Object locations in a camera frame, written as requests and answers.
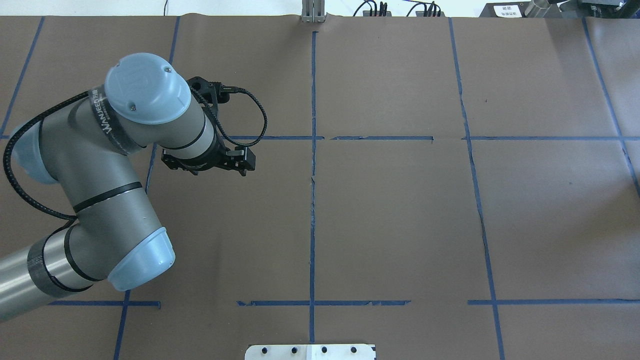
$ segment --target light blue cap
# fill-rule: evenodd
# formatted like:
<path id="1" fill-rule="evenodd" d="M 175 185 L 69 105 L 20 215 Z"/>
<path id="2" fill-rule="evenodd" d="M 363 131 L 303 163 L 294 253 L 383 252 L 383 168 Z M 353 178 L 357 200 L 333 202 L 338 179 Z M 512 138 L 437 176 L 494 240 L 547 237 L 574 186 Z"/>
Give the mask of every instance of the light blue cap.
<path id="1" fill-rule="evenodd" d="M 107 73 L 104 92 L 118 114 L 146 125 L 175 120 L 191 102 L 182 76 L 165 59 L 148 53 L 120 59 Z"/>
<path id="2" fill-rule="evenodd" d="M 23 126 L 20 125 L 13 129 L 11 136 L 18 132 Z M 24 168 L 24 171 L 34 180 L 43 184 L 57 184 L 42 161 L 42 155 L 40 154 L 40 126 L 42 123 L 37 123 L 31 126 L 31 129 L 24 133 L 13 148 L 12 157 L 18 161 L 18 164 Z"/>
<path id="3" fill-rule="evenodd" d="M 174 261 L 171 241 L 161 227 L 120 260 L 107 279 L 118 291 L 131 290 L 165 272 Z"/>

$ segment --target white bracket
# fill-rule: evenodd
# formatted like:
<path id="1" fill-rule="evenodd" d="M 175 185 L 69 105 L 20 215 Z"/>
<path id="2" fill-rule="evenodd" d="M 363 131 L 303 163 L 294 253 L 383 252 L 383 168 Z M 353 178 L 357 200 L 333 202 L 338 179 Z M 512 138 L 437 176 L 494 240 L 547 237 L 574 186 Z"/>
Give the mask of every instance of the white bracket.
<path id="1" fill-rule="evenodd" d="M 324 22 L 324 0 L 302 0 L 302 22 Z"/>
<path id="2" fill-rule="evenodd" d="M 244 360 L 376 360 L 376 346 L 367 344 L 253 345 Z"/>

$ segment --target white background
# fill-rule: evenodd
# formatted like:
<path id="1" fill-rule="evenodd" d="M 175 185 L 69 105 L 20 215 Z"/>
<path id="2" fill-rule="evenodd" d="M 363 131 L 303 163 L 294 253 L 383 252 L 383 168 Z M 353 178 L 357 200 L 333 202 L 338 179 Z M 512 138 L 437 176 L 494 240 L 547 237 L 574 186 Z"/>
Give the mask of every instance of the white background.
<path id="1" fill-rule="evenodd" d="M 450 17 L 477 17 L 488 1 L 500 0 L 442 0 L 436 4 Z M 352 16 L 361 3 L 361 0 L 326 0 L 325 10 Z M 413 6 L 403 0 L 388 3 L 394 16 L 405 16 Z M 164 0 L 0 0 L 0 15 L 162 15 L 163 7 Z M 301 0 L 169 0 L 167 15 L 300 15 L 301 12 Z"/>

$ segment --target blue grid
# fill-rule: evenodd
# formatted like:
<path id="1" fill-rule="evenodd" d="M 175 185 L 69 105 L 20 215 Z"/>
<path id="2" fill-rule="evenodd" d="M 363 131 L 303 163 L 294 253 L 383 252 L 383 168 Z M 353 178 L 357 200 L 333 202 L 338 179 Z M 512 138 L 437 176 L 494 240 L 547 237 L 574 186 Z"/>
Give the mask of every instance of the blue grid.
<path id="1" fill-rule="evenodd" d="M 22 71 L 20 72 L 20 77 L 16 84 L 15 90 L 13 92 L 11 101 L 9 103 L 9 107 L 7 109 L 6 115 L 4 117 L 2 126 L 0 127 L 0 139 L 7 139 L 9 136 L 5 135 L 5 128 L 8 123 L 8 119 L 10 118 L 11 111 L 13 108 L 13 104 L 17 97 L 17 94 L 20 89 L 20 85 L 22 80 L 24 79 L 24 75 L 26 73 L 26 69 L 28 67 L 29 61 L 31 59 L 31 55 L 33 54 L 33 50 L 36 46 L 39 34 L 42 30 L 42 26 L 44 24 L 45 17 L 41 17 L 40 22 L 38 24 L 38 29 L 33 38 L 33 42 L 29 49 L 29 53 L 24 62 L 24 66 Z M 180 17 L 176 18 L 175 21 L 175 29 L 173 34 L 173 42 L 171 47 L 171 53 L 169 62 L 173 61 L 173 55 L 175 52 L 175 44 L 178 34 L 180 24 Z M 467 112 L 465 109 L 465 104 L 463 100 L 463 87 L 462 87 L 462 79 L 460 75 L 460 65 L 458 62 L 458 54 L 456 50 L 456 42 L 454 35 L 454 26 L 452 19 L 449 18 L 449 30 L 451 34 L 451 46 L 453 52 L 454 66 L 456 69 L 456 78 L 458 84 L 458 93 L 460 96 L 460 107 L 461 112 L 464 119 L 465 125 L 465 137 L 462 140 L 466 141 L 469 163 L 471 169 L 472 180 L 474 184 L 474 193 L 476 196 L 476 205 L 478 210 L 478 215 L 481 222 L 481 230 L 482 230 L 482 239 L 484 245 L 484 256 L 485 256 L 485 265 L 487 271 L 488 284 L 490 289 L 490 300 L 468 300 L 467 304 L 470 306 L 491 306 L 493 310 L 493 318 L 495 323 L 495 332 L 497 337 L 497 345 L 499 350 L 500 360 L 505 359 L 504 355 L 504 346 L 502 343 L 502 334 L 500 329 L 500 319 L 499 319 L 499 308 L 498 306 L 531 306 L 531 305 L 576 305 L 576 304 L 629 304 L 629 305 L 637 305 L 640 304 L 640 299 L 498 299 L 495 294 L 495 285 L 493 283 L 493 272 L 491 266 L 491 259 L 489 253 L 488 240 L 486 236 L 486 231 L 484 228 L 484 215 L 482 209 L 482 201 L 479 191 L 478 179 L 476 174 L 476 165 L 474 163 L 473 158 L 473 142 L 474 141 L 617 141 L 620 142 L 621 150 L 625 156 L 625 160 L 627 162 L 627 167 L 629 169 L 632 181 L 636 188 L 636 192 L 640 197 L 640 186 L 637 180 L 636 172 L 634 170 L 633 164 L 631 163 L 630 157 L 628 155 L 627 146 L 625 141 L 638 141 L 640 140 L 640 136 L 623 136 L 620 130 L 620 125 L 618 123 L 618 118 L 615 114 L 615 111 L 611 104 L 611 99 L 609 97 L 609 92 L 607 91 L 607 87 L 604 83 L 604 79 L 602 77 L 602 73 L 600 72 L 600 66 L 598 64 L 597 58 L 593 51 L 593 44 L 591 43 L 591 37 L 589 34 L 588 25 L 586 20 L 582 20 L 582 24 L 584 27 L 584 33 L 586 39 L 588 41 L 589 51 L 594 63 L 594 67 L 602 86 L 602 90 L 607 102 L 607 106 L 609 108 L 612 120 L 614 122 L 617 136 L 472 136 L 470 134 L 470 128 L 468 124 Z M 411 300 L 316 300 L 315 299 L 315 199 L 316 199 L 316 182 L 315 182 L 315 174 L 316 174 L 316 141 L 317 140 L 325 140 L 325 137 L 318 136 L 316 131 L 316 36 L 317 31 L 312 33 L 312 64 L 311 64 L 311 75 L 312 75 L 312 136 L 265 136 L 264 140 L 311 140 L 312 141 L 312 186 L 311 186 L 311 223 L 310 223 L 310 268 L 309 268 L 309 280 L 310 280 L 310 288 L 309 288 L 309 299 L 310 300 L 253 300 L 250 302 L 241 302 L 237 301 L 237 305 L 241 307 L 248 306 L 305 306 L 309 308 L 309 341 L 310 343 L 314 343 L 315 341 L 315 320 L 314 320 L 314 309 L 315 306 L 405 306 L 411 302 Z M 255 136 L 232 136 L 232 138 L 236 140 L 253 140 L 256 139 Z M 422 141 L 433 141 L 434 138 L 432 136 L 336 136 L 331 140 L 422 140 Z M 149 161 L 149 169 L 147 173 L 147 180 L 145 183 L 145 191 L 148 191 L 150 185 L 150 176 L 154 166 L 154 161 L 156 157 L 156 145 L 154 144 L 152 149 L 151 158 Z M 157 307 L 160 309 L 161 303 L 160 301 L 131 301 L 130 300 L 131 291 L 126 291 L 124 294 L 123 301 L 117 300 L 58 300 L 50 303 L 51 306 L 121 306 L 122 314 L 120 319 L 120 326 L 118 329 L 118 336 L 116 339 L 116 347 L 114 353 L 114 360 L 119 358 L 120 347 L 122 344 L 122 336 L 124 334 L 125 321 L 127 317 L 127 310 L 129 306 L 147 306 L 147 307 Z"/>

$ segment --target robotic arm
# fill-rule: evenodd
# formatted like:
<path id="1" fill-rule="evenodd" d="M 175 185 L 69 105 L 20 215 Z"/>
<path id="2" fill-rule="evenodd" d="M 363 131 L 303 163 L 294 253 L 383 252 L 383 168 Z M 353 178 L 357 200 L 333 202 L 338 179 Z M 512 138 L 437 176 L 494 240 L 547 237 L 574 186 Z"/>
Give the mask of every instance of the robotic arm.
<path id="1" fill-rule="evenodd" d="M 218 121 L 218 104 L 238 92 L 249 95 L 264 116 L 262 133 L 249 144 L 230 139 Z M 262 105 L 245 89 L 202 78 L 187 82 L 164 59 L 140 53 L 122 58 L 104 85 L 20 127 L 5 150 L 7 178 L 32 206 L 69 222 L 0 259 L 0 322 L 103 279 L 119 291 L 133 289 L 173 265 L 166 229 L 128 155 L 157 143 L 171 169 L 197 175 L 219 167 L 245 176 L 255 169 L 250 146 L 266 125 Z M 60 183 L 76 215 L 55 212 L 26 195 L 11 171 L 12 152 L 34 179 Z M 72 225 L 76 218 L 79 223 Z"/>

